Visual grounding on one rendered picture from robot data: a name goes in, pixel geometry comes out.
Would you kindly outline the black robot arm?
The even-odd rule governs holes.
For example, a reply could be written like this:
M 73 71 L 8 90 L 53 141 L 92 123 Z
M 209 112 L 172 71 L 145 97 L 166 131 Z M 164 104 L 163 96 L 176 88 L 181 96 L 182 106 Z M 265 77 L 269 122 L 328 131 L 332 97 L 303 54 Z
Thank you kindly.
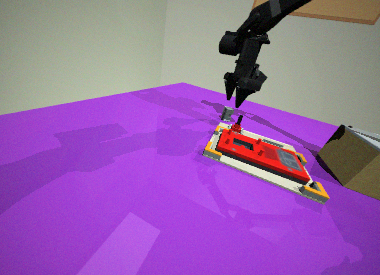
M 268 0 L 260 4 L 250 12 L 237 32 L 225 32 L 219 42 L 220 54 L 231 56 L 239 54 L 239 57 L 257 60 L 262 44 L 270 44 L 267 32 L 285 16 L 310 1 L 312 0 Z M 263 84 L 268 77 L 259 70 L 259 66 L 258 64 L 253 68 L 250 77 Z

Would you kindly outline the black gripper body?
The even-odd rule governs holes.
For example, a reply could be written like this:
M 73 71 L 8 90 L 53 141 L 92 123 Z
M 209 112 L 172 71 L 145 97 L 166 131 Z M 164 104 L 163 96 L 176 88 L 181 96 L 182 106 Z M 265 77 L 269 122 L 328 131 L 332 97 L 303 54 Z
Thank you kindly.
M 257 67 L 256 59 L 239 57 L 235 60 L 236 67 L 234 73 L 227 72 L 224 78 L 228 82 L 238 82 L 238 87 L 244 90 L 260 91 L 261 81 L 251 79 L 251 74 L 254 67 Z

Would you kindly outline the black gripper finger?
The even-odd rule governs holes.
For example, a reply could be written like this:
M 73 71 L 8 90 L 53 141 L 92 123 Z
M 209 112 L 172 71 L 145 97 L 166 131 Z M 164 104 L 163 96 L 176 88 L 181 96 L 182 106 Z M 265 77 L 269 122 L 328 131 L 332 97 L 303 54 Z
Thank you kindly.
M 226 88 L 226 97 L 227 97 L 227 100 L 230 100 L 235 88 L 238 86 L 238 83 L 228 82 L 226 80 L 224 80 L 224 82 L 225 82 L 225 88 Z
M 236 87 L 235 108 L 239 108 L 243 101 L 252 93 L 256 93 L 256 91 L 244 90 L 240 87 Z

